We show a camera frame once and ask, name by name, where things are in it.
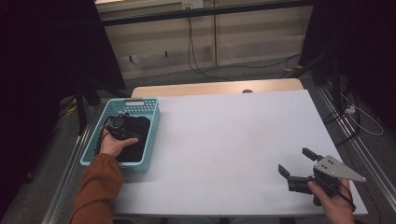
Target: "gray carpet floor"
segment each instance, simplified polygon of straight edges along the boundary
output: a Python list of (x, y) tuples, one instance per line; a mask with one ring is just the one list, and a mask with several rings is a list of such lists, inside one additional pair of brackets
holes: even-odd
[[(264, 62), (241, 63), (238, 66), (265, 66), (281, 62), (279, 60), (270, 60)], [(297, 64), (298, 58), (288, 60), (288, 66), (292, 67)], [(191, 70), (176, 72), (171, 74), (163, 74), (155, 77), (140, 77), (125, 80), (127, 85), (127, 92), (130, 94), (134, 88), (140, 86), (152, 85), (169, 85), (169, 84), (183, 84), (183, 83), (204, 83), (204, 82), (219, 82), (229, 80), (257, 80), (257, 79), (272, 79), (283, 77), (284, 63), (267, 68), (248, 68), (248, 67), (225, 67), (212, 70), (206, 73), (206, 77), (199, 73), (194, 73)], [(300, 78), (304, 88), (307, 89), (317, 107), (319, 114), (324, 118), (329, 115), (330, 110), (319, 96), (318, 87), (316, 87), (311, 78), (312, 74), (308, 73)], [(113, 97), (106, 92), (98, 92), (101, 97)], [(375, 111), (360, 99), (361, 108), (376, 118)], [(376, 125), (367, 117), (362, 116), (361, 125), (368, 130), (377, 132)], [(331, 122), (326, 125), (331, 138), (334, 143), (340, 142), (346, 138), (336, 122)], [(389, 179), (396, 180), (396, 168), (394, 162), (396, 161), (396, 133), (392, 130), (384, 128), (385, 131), (380, 136), (373, 136), (361, 131), (359, 137), (364, 141), (364, 144), (369, 148), (374, 155), (375, 160), (380, 167), (388, 175)], [(40, 162), (33, 170), (33, 181), (21, 186), (21, 189), (7, 210), (6, 215), (1, 221), (2, 224), (8, 223), (41, 223), (44, 215), (50, 205), (50, 200), (53, 197), (55, 190), (61, 180), (64, 168), (70, 158), (72, 149), (78, 140), (78, 115), (77, 113), (71, 116), (61, 116), (58, 124), (54, 130), (53, 136), (50, 139), (48, 146), (43, 154)], [(365, 167), (357, 155), (355, 149), (350, 143), (345, 143), (337, 148), (343, 161), (346, 165), (355, 169), (358, 173), (367, 177), (367, 183), (356, 184), (356, 187), (369, 211), (369, 215), (357, 217), (357, 219), (364, 223), (396, 223), (396, 213), (389, 205), (381, 189), (373, 180), (373, 177)], [(75, 179), (70, 186), (68, 193), (64, 199), (64, 206), (60, 211), (60, 215), (54, 223), (67, 223), (68, 216), (72, 210), (72, 200), (74, 192), (79, 185), (79, 178), (83, 172), (83, 168), (77, 168)], [(158, 217), (130, 217), (134, 223), (151, 224), (160, 223)], [(311, 224), (311, 223), (327, 223), (324, 217), (297, 217), (297, 223)]]

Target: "blue plastic basket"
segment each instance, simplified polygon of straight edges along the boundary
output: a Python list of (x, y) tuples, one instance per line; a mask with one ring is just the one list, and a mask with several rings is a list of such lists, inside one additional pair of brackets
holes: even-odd
[(149, 170), (152, 149), (154, 147), (155, 135), (157, 134), (158, 123), (160, 121), (160, 108), (156, 98), (143, 99), (112, 99), (106, 104), (105, 110), (93, 131), (91, 139), (85, 148), (81, 158), (82, 165), (89, 165), (95, 156), (95, 148), (99, 140), (100, 127), (108, 116), (117, 116), (119, 113), (128, 113), (134, 117), (146, 117), (150, 120), (148, 138), (143, 151), (141, 161), (119, 162), (123, 172), (146, 173)]

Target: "orange-brown sweater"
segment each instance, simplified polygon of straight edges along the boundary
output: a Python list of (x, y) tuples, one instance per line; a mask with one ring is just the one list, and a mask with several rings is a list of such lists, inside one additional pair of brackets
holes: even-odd
[(121, 186), (117, 161), (107, 154), (97, 155), (84, 172), (69, 223), (113, 223), (110, 202), (117, 197)]

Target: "person's left hand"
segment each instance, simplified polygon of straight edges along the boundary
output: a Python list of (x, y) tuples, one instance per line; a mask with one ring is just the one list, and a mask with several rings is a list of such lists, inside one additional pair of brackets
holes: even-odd
[(99, 153), (106, 153), (114, 158), (118, 157), (125, 147), (135, 144), (139, 141), (137, 138), (129, 138), (122, 141), (117, 140), (111, 135), (111, 133), (108, 132), (106, 128), (103, 129), (102, 138), (103, 140)]

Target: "basket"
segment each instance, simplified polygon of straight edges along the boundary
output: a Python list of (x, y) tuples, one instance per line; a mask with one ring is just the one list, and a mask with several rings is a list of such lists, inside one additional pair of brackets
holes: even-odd
[(91, 139), (85, 148), (80, 163), (82, 165), (89, 165), (91, 163), (95, 157), (95, 148), (97, 141), (99, 140), (100, 127), (103, 126), (103, 123), (108, 116), (117, 116), (119, 113), (128, 113), (134, 117), (143, 116), (150, 120), (148, 137), (143, 151), (142, 160), (134, 162), (119, 162), (120, 169), (123, 172), (146, 173), (149, 170), (149, 163), (161, 114), (158, 100), (156, 98), (109, 100), (104, 112), (96, 124), (95, 130), (93, 131)]

